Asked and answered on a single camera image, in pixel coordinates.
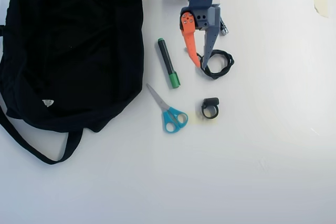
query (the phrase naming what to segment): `white surface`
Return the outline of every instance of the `white surface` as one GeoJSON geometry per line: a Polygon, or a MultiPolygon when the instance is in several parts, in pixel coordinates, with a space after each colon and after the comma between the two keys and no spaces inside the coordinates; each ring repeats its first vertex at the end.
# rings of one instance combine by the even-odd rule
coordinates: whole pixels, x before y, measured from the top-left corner
{"type": "MultiPolygon", "coordinates": [[[[144,85],[177,109],[219,97],[216,124],[162,131],[143,92],[73,157],[48,166],[0,128],[0,223],[336,223],[336,0],[222,0],[230,30],[216,49],[236,64],[217,81],[195,71],[179,30],[182,0],[143,0],[144,85]],[[182,86],[169,90],[163,37],[182,86]]],[[[0,6],[4,21],[7,3],[0,6]]],[[[203,48],[197,33],[197,47],[203,48]]],[[[12,120],[57,158],[64,134],[12,120]]]]}

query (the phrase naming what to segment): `black bag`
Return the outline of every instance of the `black bag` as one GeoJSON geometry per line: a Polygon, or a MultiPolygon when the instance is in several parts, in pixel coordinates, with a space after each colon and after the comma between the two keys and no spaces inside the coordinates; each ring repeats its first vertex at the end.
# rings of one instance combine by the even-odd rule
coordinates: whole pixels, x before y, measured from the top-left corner
{"type": "Polygon", "coordinates": [[[0,92],[7,115],[68,132],[53,161],[30,146],[0,109],[0,124],[48,164],[68,159],[83,129],[99,132],[140,93],[142,0],[10,0],[0,27],[0,92]]]}

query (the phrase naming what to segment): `bag strap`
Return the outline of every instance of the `bag strap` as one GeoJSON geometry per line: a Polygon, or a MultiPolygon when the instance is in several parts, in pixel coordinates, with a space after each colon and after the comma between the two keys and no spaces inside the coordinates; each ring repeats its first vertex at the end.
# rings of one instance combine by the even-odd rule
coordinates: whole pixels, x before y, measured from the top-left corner
{"type": "Polygon", "coordinates": [[[83,130],[76,131],[76,132],[69,132],[68,139],[67,139],[67,145],[65,147],[64,155],[59,161],[51,160],[50,158],[43,155],[41,152],[33,148],[31,145],[27,143],[26,140],[23,139],[23,137],[17,132],[17,130],[14,128],[14,126],[11,124],[11,122],[6,117],[5,113],[2,109],[0,109],[0,124],[2,127],[14,138],[14,140],[21,145],[24,149],[32,153],[34,156],[36,156],[39,160],[49,164],[54,165],[57,163],[61,163],[65,160],[67,160],[75,151],[77,146],[80,143],[80,140],[83,135],[83,130]]]}

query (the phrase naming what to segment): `black ring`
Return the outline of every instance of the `black ring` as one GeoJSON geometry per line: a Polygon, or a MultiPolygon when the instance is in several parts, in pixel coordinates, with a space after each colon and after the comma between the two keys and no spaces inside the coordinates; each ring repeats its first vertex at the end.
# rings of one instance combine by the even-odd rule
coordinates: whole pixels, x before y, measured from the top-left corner
{"type": "Polygon", "coordinates": [[[214,118],[216,118],[218,116],[218,114],[219,114],[219,108],[217,106],[218,104],[219,104],[219,99],[218,98],[204,99],[203,104],[202,104],[202,114],[204,115],[204,117],[208,118],[208,119],[214,119],[214,118]],[[204,113],[204,110],[207,107],[214,107],[215,110],[216,110],[216,114],[212,115],[212,116],[206,116],[205,113],[204,113]]]}
{"type": "MultiPolygon", "coordinates": [[[[233,60],[233,57],[232,57],[231,54],[228,54],[227,52],[222,51],[222,50],[213,50],[211,52],[210,58],[213,55],[221,55],[221,56],[225,57],[226,60],[227,60],[227,66],[225,68],[223,68],[221,70],[221,72],[219,72],[219,73],[212,73],[208,66],[206,66],[204,69],[203,68],[201,68],[201,69],[207,76],[211,77],[214,80],[217,80],[219,77],[222,77],[222,76],[226,75],[230,71],[230,68],[233,66],[235,61],[233,60]]],[[[200,54],[197,54],[197,56],[201,59],[201,65],[202,65],[203,57],[200,54]]]]}

